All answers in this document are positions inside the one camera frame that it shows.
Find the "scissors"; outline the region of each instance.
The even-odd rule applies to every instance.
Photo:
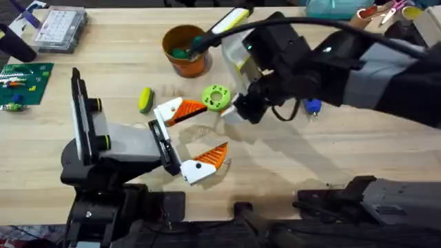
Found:
[[[381,21],[380,25],[385,24],[399,9],[403,8],[407,3],[407,0],[393,0],[392,9],[386,14]]]

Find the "transparent plastic organizer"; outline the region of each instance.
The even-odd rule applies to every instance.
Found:
[[[349,20],[357,10],[372,6],[374,0],[308,0],[306,15],[324,19]]]
[[[87,22],[85,8],[52,6],[31,46],[39,52],[73,53]]]

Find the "green ring toy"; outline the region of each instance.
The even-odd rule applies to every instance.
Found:
[[[208,86],[202,93],[202,102],[207,106],[209,111],[219,112],[226,109],[231,99],[231,92],[222,85]]]

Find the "blue object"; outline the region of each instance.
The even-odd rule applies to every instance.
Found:
[[[322,101],[318,99],[305,99],[303,100],[303,104],[308,114],[317,114],[322,108]]]
[[[308,0],[308,17],[349,20],[357,10],[372,6],[374,0]]]
[[[20,94],[14,94],[12,96],[12,102],[13,103],[21,103],[21,100],[23,99],[23,97]]]
[[[24,19],[26,19],[26,21],[31,23],[34,26],[34,28],[40,28],[41,22],[36,17],[34,17],[34,15],[31,12],[21,7],[16,0],[9,0],[9,1],[21,13],[21,16]]]

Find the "orange cup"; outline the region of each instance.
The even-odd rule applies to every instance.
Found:
[[[201,75],[207,67],[207,53],[198,55],[193,61],[189,59],[177,59],[172,56],[174,48],[184,51],[190,49],[195,37],[204,34],[204,30],[194,25],[179,25],[169,30],[163,38],[163,50],[165,56],[174,66],[180,76],[192,78]]]

